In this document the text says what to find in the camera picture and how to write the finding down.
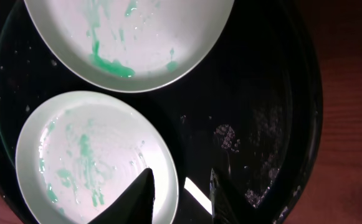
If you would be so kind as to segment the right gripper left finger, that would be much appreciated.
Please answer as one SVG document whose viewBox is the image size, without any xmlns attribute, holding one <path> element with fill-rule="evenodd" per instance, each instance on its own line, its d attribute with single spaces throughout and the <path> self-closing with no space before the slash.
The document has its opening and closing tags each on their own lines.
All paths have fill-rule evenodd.
<svg viewBox="0 0 362 224">
<path fill-rule="evenodd" d="M 154 202 L 154 175 L 150 168 L 146 168 L 106 210 L 89 224 L 152 224 Z"/>
</svg>

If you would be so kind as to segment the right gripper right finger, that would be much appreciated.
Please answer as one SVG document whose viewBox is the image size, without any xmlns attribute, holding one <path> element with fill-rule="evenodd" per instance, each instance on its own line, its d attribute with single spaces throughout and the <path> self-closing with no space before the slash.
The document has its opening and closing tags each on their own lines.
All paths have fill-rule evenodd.
<svg viewBox="0 0 362 224">
<path fill-rule="evenodd" d="M 254 224 L 255 209 L 240 195 L 230 179 L 219 169 L 211 169 L 210 201 L 213 224 Z"/>
</svg>

